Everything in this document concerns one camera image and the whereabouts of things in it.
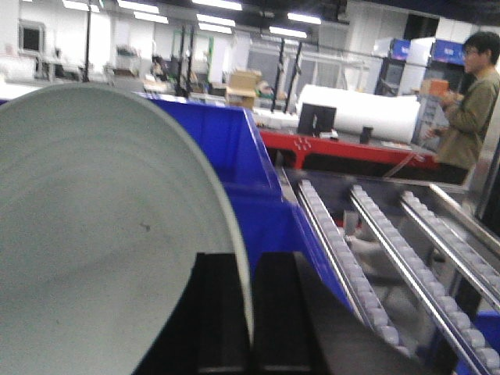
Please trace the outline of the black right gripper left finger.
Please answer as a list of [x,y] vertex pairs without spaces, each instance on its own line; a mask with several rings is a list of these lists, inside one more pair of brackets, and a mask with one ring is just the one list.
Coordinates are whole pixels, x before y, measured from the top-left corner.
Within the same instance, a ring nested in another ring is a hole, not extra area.
[[246,374],[248,326],[236,256],[198,253],[187,286],[135,374]]

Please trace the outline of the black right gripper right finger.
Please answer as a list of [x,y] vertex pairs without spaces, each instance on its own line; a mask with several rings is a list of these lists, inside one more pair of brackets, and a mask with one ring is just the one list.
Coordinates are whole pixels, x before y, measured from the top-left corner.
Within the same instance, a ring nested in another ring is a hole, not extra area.
[[299,252],[265,252],[253,278],[254,374],[429,374],[364,326]]

